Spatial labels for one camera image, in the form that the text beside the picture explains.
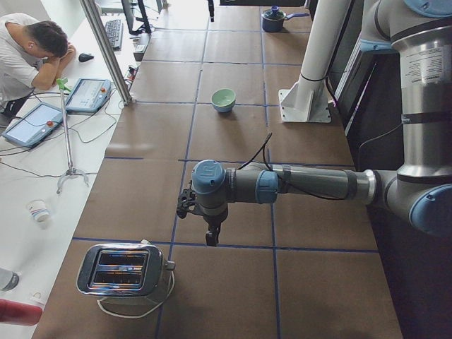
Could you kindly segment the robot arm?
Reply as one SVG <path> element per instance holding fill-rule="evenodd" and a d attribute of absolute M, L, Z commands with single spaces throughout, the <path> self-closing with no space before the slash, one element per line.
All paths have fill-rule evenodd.
<path fill-rule="evenodd" d="M 362 51 L 399 56 L 403 164 L 351 171 L 254 160 L 226 169 L 200 161 L 177 215 L 201 216 L 207 245 L 218 244 L 230 203 L 273 203 L 286 193 L 359 199 L 427 234 L 451 236 L 451 2 L 365 1 L 359 42 Z"/>

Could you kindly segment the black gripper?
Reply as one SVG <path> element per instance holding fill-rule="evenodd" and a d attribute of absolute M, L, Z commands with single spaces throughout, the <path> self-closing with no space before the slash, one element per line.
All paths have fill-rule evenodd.
<path fill-rule="evenodd" d="M 210 21 L 215 21 L 215 4 L 213 0 L 208 0 L 208 10 L 209 10 L 209 17 Z"/>
<path fill-rule="evenodd" d="M 212 210 L 207 209 L 198 202 L 195 191 L 191 188 L 186 188 L 179 194 L 176 213 L 181 219 L 184 219 L 188 213 L 201 216 L 208 223 L 206 245 L 218 245 L 221 224 L 228 216 L 227 205 Z"/>

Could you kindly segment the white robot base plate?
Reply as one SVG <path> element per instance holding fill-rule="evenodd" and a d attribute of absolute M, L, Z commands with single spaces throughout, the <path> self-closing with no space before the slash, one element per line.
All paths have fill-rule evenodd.
<path fill-rule="evenodd" d="M 279 89 L 280 116 L 283 122 L 330 123 L 328 98 L 323 83 L 296 82 L 290 89 Z"/>

